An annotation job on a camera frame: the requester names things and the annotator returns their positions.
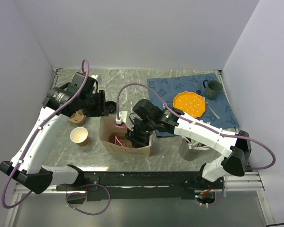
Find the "pink cream paper gift bag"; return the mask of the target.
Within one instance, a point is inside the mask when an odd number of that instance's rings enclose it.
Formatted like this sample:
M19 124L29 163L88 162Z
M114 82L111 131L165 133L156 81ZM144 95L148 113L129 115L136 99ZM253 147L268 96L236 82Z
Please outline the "pink cream paper gift bag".
M128 155L136 157L149 157L154 140L154 134L150 134L148 146L134 148L132 143L125 138L127 128L115 125L115 115L100 117L99 139L111 155Z

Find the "brown paper coffee cup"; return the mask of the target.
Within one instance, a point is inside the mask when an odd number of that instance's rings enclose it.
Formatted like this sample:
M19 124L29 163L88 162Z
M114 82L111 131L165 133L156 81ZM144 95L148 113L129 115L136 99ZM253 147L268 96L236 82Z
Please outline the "brown paper coffee cup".
M71 131L70 139L80 147L87 146L89 144L88 130L84 127L76 127Z

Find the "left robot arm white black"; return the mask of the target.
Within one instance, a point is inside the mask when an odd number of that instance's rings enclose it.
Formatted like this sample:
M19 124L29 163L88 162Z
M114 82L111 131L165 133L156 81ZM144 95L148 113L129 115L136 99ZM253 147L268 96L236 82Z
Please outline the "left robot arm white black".
M57 134L77 111L86 117L108 116L105 92L98 89L100 77L92 75L83 84L84 74L77 72L69 83L52 88L42 103L42 108L30 135L10 161L2 161L0 171L36 194L51 185L68 184L73 190L84 186L84 171L74 165L64 167L44 166L43 161ZM80 94L69 100L83 84Z

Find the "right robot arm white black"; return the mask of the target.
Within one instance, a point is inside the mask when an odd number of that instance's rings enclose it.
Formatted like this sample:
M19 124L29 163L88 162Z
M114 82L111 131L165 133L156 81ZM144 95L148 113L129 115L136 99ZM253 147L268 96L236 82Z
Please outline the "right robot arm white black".
M149 134L160 131L194 140L220 153L217 159L202 165L197 178L200 187L209 188L225 175L244 176L251 153L248 133L218 129L176 108L160 109L147 99L141 99L133 112L138 115L137 120L123 111L115 121L127 126L126 137L135 148L144 147Z

